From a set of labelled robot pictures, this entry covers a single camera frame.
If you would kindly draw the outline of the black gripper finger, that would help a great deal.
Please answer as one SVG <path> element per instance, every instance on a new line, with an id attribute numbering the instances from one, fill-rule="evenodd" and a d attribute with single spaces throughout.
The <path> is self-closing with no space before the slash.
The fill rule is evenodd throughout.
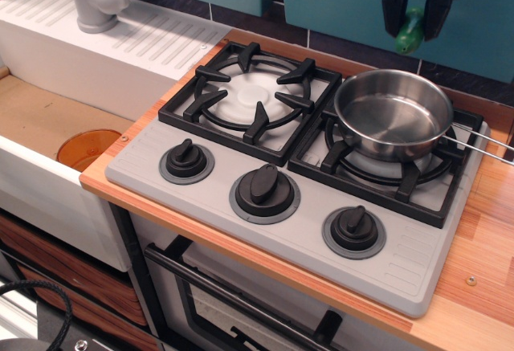
<path id="1" fill-rule="evenodd" d="M 453 0 L 426 0 L 424 10 L 424 40 L 430 41 L 439 36 L 450 12 Z"/>
<path id="2" fill-rule="evenodd" d="M 405 20 L 407 3 L 408 0 L 382 0 L 385 30 L 395 38 Z"/>

